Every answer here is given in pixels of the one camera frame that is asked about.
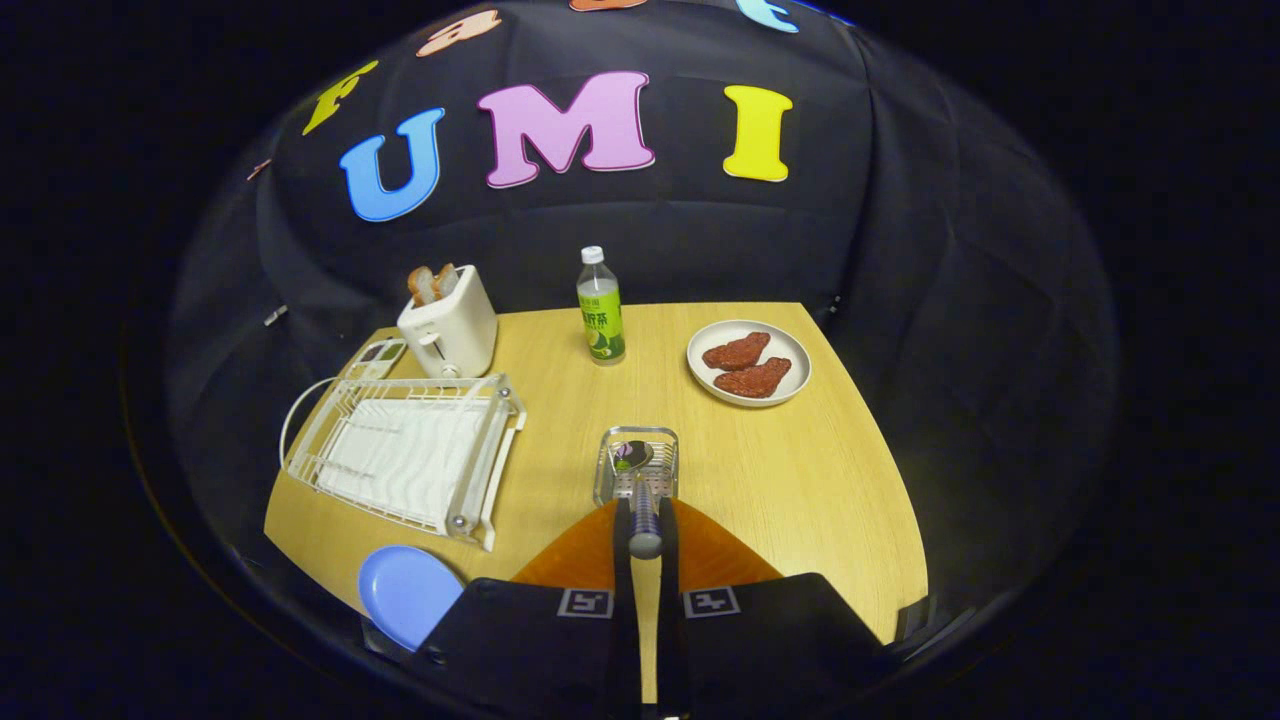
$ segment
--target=foam letter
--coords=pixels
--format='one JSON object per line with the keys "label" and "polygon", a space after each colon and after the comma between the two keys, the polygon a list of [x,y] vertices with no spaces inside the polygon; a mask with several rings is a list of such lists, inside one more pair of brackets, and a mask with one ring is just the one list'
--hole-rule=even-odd
{"label": "foam letter", "polygon": [[460,40],[471,40],[477,35],[484,35],[498,27],[498,10],[484,10],[474,15],[467,15],[449,27],[426,38],[426,45],[417,49],[419,58],[426,58],[431,53],[444,50]]}
{"label": "foam letter", "polygon": [[800,32],[796,26],[778,19],[778,15],[790,15],[791,13],[777,5],[769,5],[768,0],[737,0],[737,9],[762,26],[782,32]]}
{"label": "foam letter", "polygon": [[724,158],[724,172],[739,178],[782,182],[787,167],[778,160],[782,143],[782,113],[791,99],[763,87],[731,85],[724,95],[737,105],[737,141]]}
{"label": "foam letter", "polygon": [[378,169],[378,149],[387,141],[375,135],[352,147],[338,161],[347,170],[347,193],[351,208],[370,223],[384,223],[412,211],[422,204],[440,179],[440,156],[435,146],[435,123],[444,117],[443,108],[419,113],[396,128],[396,135],[408,138],[411,176],[404,187],[388,192]]}
{"label": "foam letter", "polygon": [[586,131],[591,151],[582,165],[591,170],[636,170],[654,161],[640,132],[640,88],[649,76],[613,72],[593,76],[563,113],[531,85],[490,92],[476,105],[493,115],[497,167],[489,187],[524,184],[538,177],[538,165],[525,156],[525,138],[557,172],[568,170]]}
{"label": "foam letter", "polygon": [[311,122],[307,127],[302,128],[302,135],[306,135],[316,128],[320,123],[328,120],[338,111],[338,100],[346,97],[356,88],[356,83],[360,82],[360,76],[367,73],[369,70],[378,67],[378,60],[369,63],[364,68],[351,73],[342,82],[330,87],[329,90],[320,94],[316,99],[316,110],[311,113]]}
{"label": "foam letter", "polygon": [[622,8],[635,8],[644,5],[646,0],[568,0],[568,6],[579,13],[591,10],[620,10]]}

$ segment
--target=black cloth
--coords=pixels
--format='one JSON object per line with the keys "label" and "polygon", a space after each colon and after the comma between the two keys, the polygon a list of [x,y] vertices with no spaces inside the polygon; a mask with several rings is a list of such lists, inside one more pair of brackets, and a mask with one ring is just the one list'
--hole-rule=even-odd
{"label": "black cloth", "polygon": [[[808,8],[787,17],[800,28],[790,35],[699,4],[492,6],[502,23],[483,36],[415,56],[465,10],[371,55],[376,72],[302,136],[328,86],[316,88],[210,205],[180,270],[165,386],[179,456],[219,536],[266,562],[284,414],[394,324],[410,269],[470,263],[499,313],[563,307],[577,250],[603,245],[623,302],[809,309],[888,441],[931,592],[952,614],[1034,574],[1105,447],[1117,366],[1089,232],[1036,154],[938,73]],[[563,174],[529,150],[535,181],[485,184],[493,131],[479,97],[532,83],[566,109],[607,70],[649,76],[640,114],[654,165],[588,170],[584,141]],[[785,182],[723,172],[728,85],[792,100]],[[356,217],[338,159],[384,135],[383,183],[398,187],[408,164],[394,129],[438,106],[433,195],[390,222]],[[288,313],[264,325],[280,305]]]}

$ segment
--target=table surface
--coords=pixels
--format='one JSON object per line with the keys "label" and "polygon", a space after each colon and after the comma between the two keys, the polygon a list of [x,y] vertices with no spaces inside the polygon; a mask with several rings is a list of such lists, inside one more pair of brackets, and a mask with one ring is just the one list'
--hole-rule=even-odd
{"label": "table surface", "polygon": [[[712,397],[690,373],[685,351],[698,329],[730,319],[768,323],[800,341],[813,361],[809,384],[773,407],[739,407]],[[489,372],[507,373],[529,419],[516,433],[503,471],[492,553],[358,510],[285,470],[271,492],[266,536],[360,612],[360,566],[388,544],[428,550],[463,582],[506,580],[594,510],[595,462],[608,428],[664,425],[680,437],[681,500],[783,575],[823,574],[881,642],[891,642],[899,609],[928,593],[920,532],[867,404],[804,307],[628,305],[623,325],[626,357],[596,366],[576,307],[499,315]],[[366,345],[388,337],[401,337],[399,331],[380,329]],[[388,377],[422,374],[406,352]],[[310,421],[294,436],[294,448]],[[632,560],[645,702],[655,701],[659,566],[658,560]]]}

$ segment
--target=white toaster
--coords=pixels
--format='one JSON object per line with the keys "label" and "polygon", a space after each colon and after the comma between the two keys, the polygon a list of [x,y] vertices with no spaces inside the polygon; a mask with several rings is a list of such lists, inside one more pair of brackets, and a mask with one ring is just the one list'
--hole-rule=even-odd
{"label": "white toaster", "polygon": [[479,378],[493,363],[498,315],[475,265],[456,272],[453,292],[421,307],[410,300],[396,322],[429,378]]}

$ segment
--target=metal basket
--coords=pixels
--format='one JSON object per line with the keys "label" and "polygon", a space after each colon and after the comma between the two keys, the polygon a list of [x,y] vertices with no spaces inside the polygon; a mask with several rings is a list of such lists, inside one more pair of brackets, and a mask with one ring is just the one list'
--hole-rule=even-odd
{"label": "metal basket", "polygon": [[[653,460],[639,470],[617,471],[613,452],[623,443],[644,441],[653,450]],[[649,483],[653,497],[678,497],[680,489],[680,438],[669,428],[655,425],[623,425],[609,428],[600,439],[600,454],[595,464],[596,505],[618,497],[631,497],[635,482]]]}
{"label": "metal basket", "polygon": [[394,523],[466,542],[490,515],[525,405],[506,374],[338,380],[312,414],[289,475]]}

